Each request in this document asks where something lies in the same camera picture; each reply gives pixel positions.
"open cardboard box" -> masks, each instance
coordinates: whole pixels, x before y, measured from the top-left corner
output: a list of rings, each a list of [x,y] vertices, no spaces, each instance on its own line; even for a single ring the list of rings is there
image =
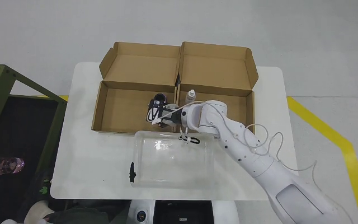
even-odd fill
[[[184,42],[181,47],[177,102],[195,90],[197,101],[219,100],[228,105],[227,117],[245,126],[255,123],[252,88],[258,74],[249,48]]]
[[[157,93],[184,106],[187,91],[196,100],[228,105],[228,118],[255,123],[253,86],[258,74],[251,50],[238,46],[182,43],[179,46],[115,43],[100,64],[92,130],[135,133],[173,131],[146,121],[148,103]]]
[[[98,91],[92,130],[135,133],[170,132],[145,120],[148,103],[157,93],[174,103],[180,60],[179,46],[114,44],[100,64],[103,77]]]

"table top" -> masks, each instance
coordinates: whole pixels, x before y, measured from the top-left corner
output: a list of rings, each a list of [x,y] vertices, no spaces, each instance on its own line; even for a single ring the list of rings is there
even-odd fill
[[[97,91],[102,80],[99,63],[76,65],[51,185],[58,199],[166,199],[166,200],[267,200],[266,193],[224,151],[214,150],[214,188],[207,190],[133,188],[129,167],[133,159],[134,137],[129,134],[99,133],[91,130]],[[280,158],[296,169],[282,71],[277,67],[257,67],[255,120],[272,137],[285,136]],[[265,139],[257,127],[256,136]],[[280,138],[272,141],[275,155]]]

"floor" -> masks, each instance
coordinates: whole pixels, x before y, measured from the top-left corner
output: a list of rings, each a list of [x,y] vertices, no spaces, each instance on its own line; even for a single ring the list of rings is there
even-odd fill
[[[358,154],[358,1],[0,1],[0,62],[59,95],[74,66],[98,62],[115,41],[250,47],[283,70],[286,92],[341,133]],[[14,94],[37,95],[22,85]],[[341,150],[290,112],[299,167],[358,223]],[[301,176],[310,180],[310,172]],[[268,202],[237,202],[241,223],[279,223]]]

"transparent plastic bin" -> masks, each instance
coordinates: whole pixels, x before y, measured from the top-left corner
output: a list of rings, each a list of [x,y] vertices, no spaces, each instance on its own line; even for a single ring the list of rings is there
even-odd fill
[[[210,147],[213,136],[189,135],[198,138],[200,144],[186,144],[179,136],[145,131],[135,134],[133,187],[201,190],[213,187],[214,158]]]

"white robotic arm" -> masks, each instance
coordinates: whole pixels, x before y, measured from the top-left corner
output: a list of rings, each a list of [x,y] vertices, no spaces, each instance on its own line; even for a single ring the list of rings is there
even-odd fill
[[[340,223],[336,208],[320,190],[283,167],[260,146],[252,132],[245,131],[242,123],[226,115],[226,104],[211,100],[183,108],[181,123],[199,133],[219,137],[223,150],[265,190],[272,209],[283,223]],[[247,145],[242,143],[244,133]]]

